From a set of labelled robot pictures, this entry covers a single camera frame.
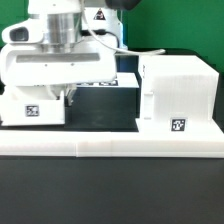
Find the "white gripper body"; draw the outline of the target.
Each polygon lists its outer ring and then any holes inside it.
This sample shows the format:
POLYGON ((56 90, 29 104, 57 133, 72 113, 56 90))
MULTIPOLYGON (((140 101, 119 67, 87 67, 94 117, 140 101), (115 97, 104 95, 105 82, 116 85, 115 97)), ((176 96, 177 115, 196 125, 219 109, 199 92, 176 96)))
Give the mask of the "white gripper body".
POLYGON ((7 44, 0 54, 6 96, 16 87, 110 82, 116 72, 114 51, 97 43, 79 43, 70 53, 46 53, 35 44, 7 44))

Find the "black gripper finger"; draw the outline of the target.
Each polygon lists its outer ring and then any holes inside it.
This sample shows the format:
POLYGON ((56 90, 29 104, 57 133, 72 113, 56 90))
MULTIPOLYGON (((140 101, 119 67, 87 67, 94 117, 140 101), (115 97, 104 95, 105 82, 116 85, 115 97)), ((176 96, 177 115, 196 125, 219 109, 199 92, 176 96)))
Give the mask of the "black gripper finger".
POLYGON ((77 86, 75 84, 69 84, 66 88, 66 105, 71 106, 73 103, 73 96, 77 90, 77 86))

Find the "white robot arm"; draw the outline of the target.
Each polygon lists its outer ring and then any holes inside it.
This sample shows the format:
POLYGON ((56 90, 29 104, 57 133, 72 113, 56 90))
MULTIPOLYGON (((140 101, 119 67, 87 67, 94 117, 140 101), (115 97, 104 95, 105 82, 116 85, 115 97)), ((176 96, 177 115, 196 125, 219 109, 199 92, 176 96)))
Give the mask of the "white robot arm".
POLYGON ((66 99, 79 83, 116 77, 114 36, 88 24, 89 7, 131 10, 141 0, 29 0, 28 19, 2 31, 0 76, 8 100, 66 99))

